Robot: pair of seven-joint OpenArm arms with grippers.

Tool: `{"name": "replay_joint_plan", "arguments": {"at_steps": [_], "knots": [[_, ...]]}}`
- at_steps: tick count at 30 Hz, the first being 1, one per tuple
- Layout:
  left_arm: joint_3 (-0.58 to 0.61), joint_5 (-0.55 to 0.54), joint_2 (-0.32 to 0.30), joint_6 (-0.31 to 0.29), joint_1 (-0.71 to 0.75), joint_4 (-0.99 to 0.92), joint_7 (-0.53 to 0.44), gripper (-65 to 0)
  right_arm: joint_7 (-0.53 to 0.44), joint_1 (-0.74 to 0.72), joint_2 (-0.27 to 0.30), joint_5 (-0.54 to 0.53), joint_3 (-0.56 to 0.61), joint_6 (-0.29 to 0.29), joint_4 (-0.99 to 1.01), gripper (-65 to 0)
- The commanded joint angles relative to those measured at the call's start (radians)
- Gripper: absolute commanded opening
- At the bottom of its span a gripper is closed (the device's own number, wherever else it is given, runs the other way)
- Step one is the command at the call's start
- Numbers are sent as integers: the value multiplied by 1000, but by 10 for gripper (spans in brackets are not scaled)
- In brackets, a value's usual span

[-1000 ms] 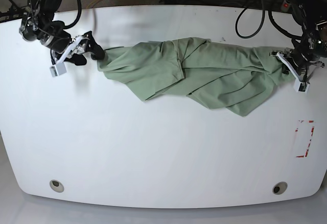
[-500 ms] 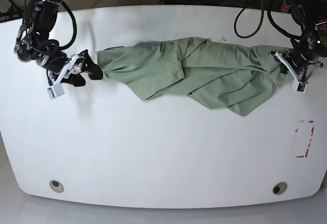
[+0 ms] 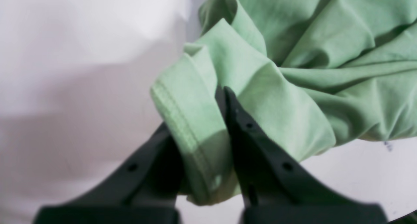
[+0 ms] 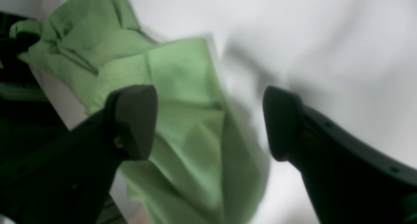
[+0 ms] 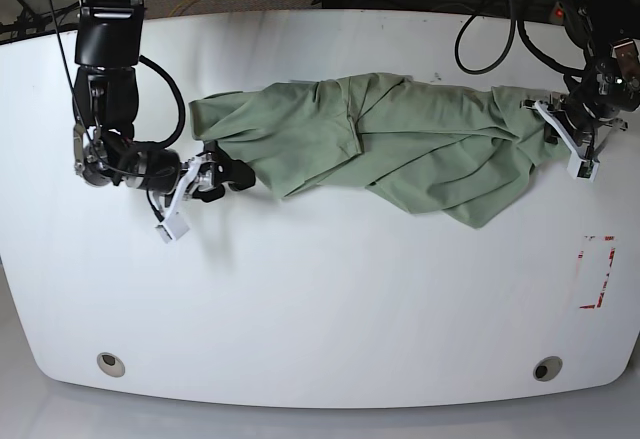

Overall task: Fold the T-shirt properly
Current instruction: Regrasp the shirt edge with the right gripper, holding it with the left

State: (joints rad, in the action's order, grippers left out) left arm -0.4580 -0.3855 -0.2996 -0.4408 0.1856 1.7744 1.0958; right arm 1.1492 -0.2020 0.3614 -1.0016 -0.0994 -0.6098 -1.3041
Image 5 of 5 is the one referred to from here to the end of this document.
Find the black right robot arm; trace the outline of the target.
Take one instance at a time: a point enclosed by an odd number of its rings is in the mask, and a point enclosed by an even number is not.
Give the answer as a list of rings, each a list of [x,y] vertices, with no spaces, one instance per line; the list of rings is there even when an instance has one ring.
[[[79,0],[79,4],[78,69],[72,89],[77,174],[96,187],[125,184],[167,199],[185,195],[205,203],[223,197],[228,189],[253,187],[254,171],[215,142],[205,144],[188,163],[172,150],[186,125],[186,107],[174,79],[140,53],[145,0]],[[161,141],[134,138],[138,64],[158,74],[176,101],[177,125]],[[186,182],[184,194],[178,190],[181,181]]]

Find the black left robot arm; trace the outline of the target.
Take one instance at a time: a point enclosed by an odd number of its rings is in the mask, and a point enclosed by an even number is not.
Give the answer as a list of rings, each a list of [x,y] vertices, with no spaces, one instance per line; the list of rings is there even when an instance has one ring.
[[[569,39],[583,52],[585,65],[577,69],[560,64],[531,41],[523,18],[531,2],[521,3],[519,37],[536,59],[563,76],[565,124],[574,138],[594,148],[605,122],[639,107],[639,6],[632,0],[556,0]]]

